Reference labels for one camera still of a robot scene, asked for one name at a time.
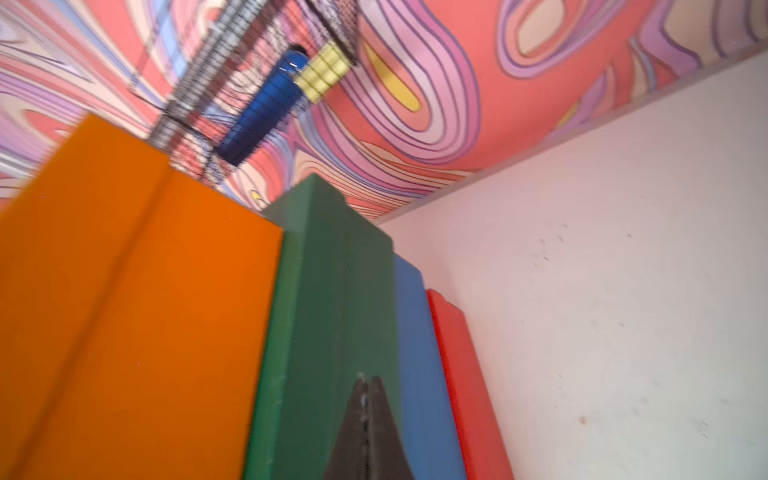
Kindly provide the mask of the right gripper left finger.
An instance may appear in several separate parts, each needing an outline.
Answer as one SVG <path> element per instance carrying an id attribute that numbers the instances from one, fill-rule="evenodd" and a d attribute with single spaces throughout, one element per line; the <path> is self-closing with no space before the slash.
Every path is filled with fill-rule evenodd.
<path id="1" fill-rule="evenodd" d="M 368 384 L 357 379 L 348 399 L 323 480 L 368 478 Z"/>

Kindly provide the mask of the red shoebox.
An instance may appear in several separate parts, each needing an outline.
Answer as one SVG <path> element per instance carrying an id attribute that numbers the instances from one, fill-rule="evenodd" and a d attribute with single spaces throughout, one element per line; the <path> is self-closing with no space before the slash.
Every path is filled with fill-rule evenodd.
<path id="1" fill-rule="evenodd" d="M 433 289 L 427 291 L 427 299 L 466 475 L 478 480 L 513 480 L 465 315 Z"/>

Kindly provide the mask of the green shoebox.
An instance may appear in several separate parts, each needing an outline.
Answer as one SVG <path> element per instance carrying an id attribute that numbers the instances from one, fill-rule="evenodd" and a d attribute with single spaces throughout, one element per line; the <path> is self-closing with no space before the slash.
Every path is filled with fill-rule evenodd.
<path id="1" fill-rule="evenodd" d="M 402 415 L 393 243 L 315 174 L 264 214 L 283 243 L 243 475 L 318 479 L 357 379 Z"/>

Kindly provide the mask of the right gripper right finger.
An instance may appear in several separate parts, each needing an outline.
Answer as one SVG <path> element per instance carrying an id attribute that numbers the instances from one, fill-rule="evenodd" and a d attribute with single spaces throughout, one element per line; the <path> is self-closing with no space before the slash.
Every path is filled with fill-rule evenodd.
<path id="1" fill-rule="evenodd" d="M 414 480 L 380 377 L 368 383 L 367 397 L 367 478 Z"/>

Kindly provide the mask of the orange shoebox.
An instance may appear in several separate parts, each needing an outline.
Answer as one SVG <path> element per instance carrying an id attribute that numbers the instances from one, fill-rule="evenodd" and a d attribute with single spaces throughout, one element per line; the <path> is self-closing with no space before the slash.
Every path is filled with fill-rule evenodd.
<path id="1" fill-rule="evenodd" d="M 1 217 L 1 475 L 237 479 L 282 230 L 87 116 Z"/>

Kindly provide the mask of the blue shoebox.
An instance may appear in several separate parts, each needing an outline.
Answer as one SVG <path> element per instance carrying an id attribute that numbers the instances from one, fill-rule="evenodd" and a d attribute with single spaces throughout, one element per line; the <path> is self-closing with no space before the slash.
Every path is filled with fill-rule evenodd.
<path id="1" fill-rule="evenodd" d="M 404 451 L 416 479 L 465 479 L 451 401 L 423 278 L 394 258 Z"/>

